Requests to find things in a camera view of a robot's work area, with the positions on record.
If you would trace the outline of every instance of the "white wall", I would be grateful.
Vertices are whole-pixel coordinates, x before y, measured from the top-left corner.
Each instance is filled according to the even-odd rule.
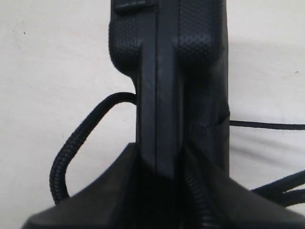
[[[133,92],[108,56],[110,0],[0,0],[0,228],[52,206],[48,175],[107,95]],[[305,123],[305,1],[228,0],[233,119]],[[69,166],[71,194],[134,140],[135,108],[106,115]],[[248,188],[305,167],[304,131],[233,127],[231,175]],[[305,208],[297,207],[305,214]]]

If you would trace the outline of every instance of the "white background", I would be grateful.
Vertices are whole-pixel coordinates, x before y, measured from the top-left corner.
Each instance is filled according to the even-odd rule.
[[[305,1],[228,0],[232,119],[305,123]],[[108,55],[110,0],[0,0],[0,228],[53,205],[54,157],[94,106],[133,92]],[[69,166],[71,194],[134,140],[135,107],[106,115]],[[305,132],[231,128],[247,188],[305,167]],[[294,208],[305,214],[305,208]]]

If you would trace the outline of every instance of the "black plastic device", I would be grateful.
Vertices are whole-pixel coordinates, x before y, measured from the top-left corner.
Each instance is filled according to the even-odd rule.
[[[136,88],[136,141],[23,229],[305,228],[229,178],[225,0],[112,0],[111,11],[110,56]]]

